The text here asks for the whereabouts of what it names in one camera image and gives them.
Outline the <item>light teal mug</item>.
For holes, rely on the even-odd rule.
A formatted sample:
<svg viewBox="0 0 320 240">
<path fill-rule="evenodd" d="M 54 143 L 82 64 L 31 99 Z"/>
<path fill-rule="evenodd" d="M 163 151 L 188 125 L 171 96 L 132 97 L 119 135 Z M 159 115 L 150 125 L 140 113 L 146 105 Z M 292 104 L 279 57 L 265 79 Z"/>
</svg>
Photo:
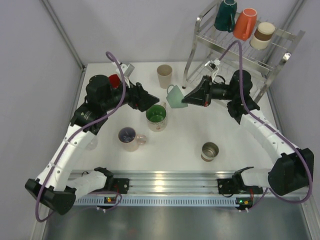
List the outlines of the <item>light teal mug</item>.
<svg viewBox="0 0 320 240">
<path fill-rule="evenodd" d="M 166 89 L 166 100 L 172 109 L 188 107 L 187 103 L 182 102 L 184 95 L 177 85 L 170 84 Z"/>
</svg>

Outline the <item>small brown white cup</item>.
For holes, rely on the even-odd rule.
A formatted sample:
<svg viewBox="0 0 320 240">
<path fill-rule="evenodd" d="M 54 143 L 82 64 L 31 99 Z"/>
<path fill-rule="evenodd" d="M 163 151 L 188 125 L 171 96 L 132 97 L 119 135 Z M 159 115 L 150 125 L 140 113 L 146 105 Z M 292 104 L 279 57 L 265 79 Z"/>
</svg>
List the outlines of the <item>small brown white cup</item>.
<svg viewBox="0 0 320 240">
<path fill-rule="evenodd" d="M 250 46 L 256 50 L 264 50 L 269 45 L 275 32 L 275 26 L 270 22 L 261 22 L 250 40 Z"/>
</svg>

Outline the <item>steel lined paper cup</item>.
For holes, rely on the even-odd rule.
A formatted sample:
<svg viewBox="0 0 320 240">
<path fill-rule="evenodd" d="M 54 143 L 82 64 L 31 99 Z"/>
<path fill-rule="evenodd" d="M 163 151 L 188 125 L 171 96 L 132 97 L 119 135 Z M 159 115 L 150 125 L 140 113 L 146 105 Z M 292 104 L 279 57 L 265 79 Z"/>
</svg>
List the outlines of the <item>steel lined paper cup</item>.
<svg viewBox="0 0 320 240">
<path fill-rule="evenodd" d="M 218 146 L 213 142 L 206 142 L 201 148 L 201 158 L 205 162 L 211 162 L 219 154 Z"/>
</svg>

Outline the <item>orange mug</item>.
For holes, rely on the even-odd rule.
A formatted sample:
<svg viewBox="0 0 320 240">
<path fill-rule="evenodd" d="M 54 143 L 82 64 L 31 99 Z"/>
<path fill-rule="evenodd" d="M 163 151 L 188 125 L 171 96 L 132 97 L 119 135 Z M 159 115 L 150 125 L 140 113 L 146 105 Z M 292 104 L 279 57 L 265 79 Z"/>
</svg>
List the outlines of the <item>orange mug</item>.
<svg viewBox="0 0 320 240">
<path fill-rule="evenodd" d="M 233 36 L 239 40 L 248 40 L 257 21 L 258 12 L 254 8 L 245 8 L 238 16 Z"/>
</svg>

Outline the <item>dark teal mug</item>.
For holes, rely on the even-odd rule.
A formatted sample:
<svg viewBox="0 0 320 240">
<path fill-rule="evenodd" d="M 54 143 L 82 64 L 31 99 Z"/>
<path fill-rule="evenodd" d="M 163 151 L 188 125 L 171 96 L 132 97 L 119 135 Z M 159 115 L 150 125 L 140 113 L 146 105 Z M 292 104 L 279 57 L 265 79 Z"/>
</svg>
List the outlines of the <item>dark teal mug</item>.
<svg viewBox="0 0 320 240">
<path fill-rule="evenodd" d="M 221 32 L 232 33 L 235 28 L 235 15 L 238 4 L 235 0 L 223 0 L 218 8 L 214 27 Z"/>
</svg>

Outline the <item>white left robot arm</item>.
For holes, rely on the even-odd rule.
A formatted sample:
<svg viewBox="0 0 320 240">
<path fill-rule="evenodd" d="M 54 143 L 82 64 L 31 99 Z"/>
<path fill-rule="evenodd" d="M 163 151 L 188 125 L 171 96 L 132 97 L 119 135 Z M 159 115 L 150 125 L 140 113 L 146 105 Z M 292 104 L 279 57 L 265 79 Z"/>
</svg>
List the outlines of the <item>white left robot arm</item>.
<svg viewBox="0 0 320 240">
<path fill-rule="evenodd" d="M 160 101 L 139 82 L 124 82 L 113 87 L 102 74 L 91 77 L 85 90 L 84 103 L 74 112 L 53 158 L 35 179 L 30 178 L 25 184 L 37 205 L 42 204 L 60 215 L 65 215 L 76 200 L 91 192 L 109 193 L 114 189 L 114 175 L 105 167 L 96 167 L 84 176 L 69 179 L 76 162 L 109 116 L 123 105 L 145 112 Z"/>
</svg>

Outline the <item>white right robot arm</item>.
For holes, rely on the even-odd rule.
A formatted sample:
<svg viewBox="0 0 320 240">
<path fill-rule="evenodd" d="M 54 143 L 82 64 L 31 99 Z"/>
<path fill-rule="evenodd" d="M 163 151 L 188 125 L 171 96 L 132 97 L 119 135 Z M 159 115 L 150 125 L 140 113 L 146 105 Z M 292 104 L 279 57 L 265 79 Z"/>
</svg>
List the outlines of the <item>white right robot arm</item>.
<svg viewBox="0 0 320 240">
<path fill-rule="evenodd" d="M 307 187 L 308 198 L 312 190 L 314 154 L 308 148 L 297 147 L 272 126 L 251 98 L 252 86 L 252 77 L 246 70 L 236 70 L 228 84 L 215 83 L 211 76 L 205 75 L 182 102 L 207 107 L 212 100 L 226 100 L 229 115 L 254 137 L 272 160 L 272 167 L 249 166 L 236 171 L 233 181 L 236 191 L 245 193 L 255 186 L 284 196 Z"/>
</svg>

